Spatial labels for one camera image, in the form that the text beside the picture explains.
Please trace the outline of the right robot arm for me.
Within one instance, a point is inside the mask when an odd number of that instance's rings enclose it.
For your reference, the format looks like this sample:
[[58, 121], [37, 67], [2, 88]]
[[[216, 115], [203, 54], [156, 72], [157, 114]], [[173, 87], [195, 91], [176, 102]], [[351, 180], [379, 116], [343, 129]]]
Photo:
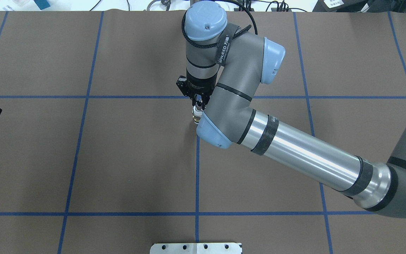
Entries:
[[269, 157], [351, 198], [377, 215], [406, 218], [406, 128], [386, 163], [372, 163], [251, 108], [259, 84], [275, 79], [285, 48], [228, 22], [216, 1], [190, 5], [182, 19], [186, 75], [177, 87], [200, 118], [197, 135]]

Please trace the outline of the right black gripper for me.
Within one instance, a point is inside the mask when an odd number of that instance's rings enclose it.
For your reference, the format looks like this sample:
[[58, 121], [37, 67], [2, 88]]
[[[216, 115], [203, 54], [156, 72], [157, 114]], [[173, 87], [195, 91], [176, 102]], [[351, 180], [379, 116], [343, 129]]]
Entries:
[[196, 106], [199, 98], [199, 109], [205, 110], [205, 106], [209, 103], [210, 96], [216, 86], [215, 74], [213, 77], [207, 79], [199, 79], [188, 74], [187, 76], [180, 76], [176, 81], [176, 86], [185, 97], [192, 100], [192, 106]]

